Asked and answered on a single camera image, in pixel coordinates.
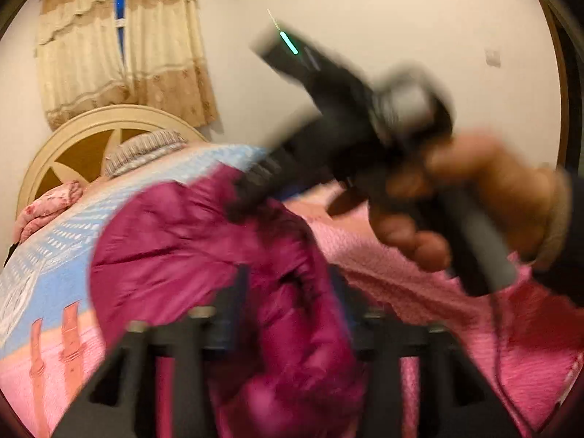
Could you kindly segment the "person's right hand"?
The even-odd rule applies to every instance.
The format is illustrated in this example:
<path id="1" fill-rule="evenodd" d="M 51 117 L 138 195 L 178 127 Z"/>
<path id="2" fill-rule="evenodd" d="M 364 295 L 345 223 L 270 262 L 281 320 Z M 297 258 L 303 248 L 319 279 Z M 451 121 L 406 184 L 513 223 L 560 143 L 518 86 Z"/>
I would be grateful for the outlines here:
<path id="1" fill-rule="evenodd" d="M 538 256 L 552 209 L 556 169 L 532 167 L 493 135 L 468 132 L 437 141 L 422 151 L 423 167 L 407 164 L 387 178 L 390 198 L 414 201 L 434 187 L 461 186 L 493 220 L 512 251 L 527 263 Z M 358 188 L 347 188 L 328 206 L 330 216 L 342 216 L 365 202 Z M 377 239 L 397 248 L 427 272 L 445 270 L 452 253 L 439 234 L 418 227 L 405 214 L 370 202 L 369 223 Z"/>

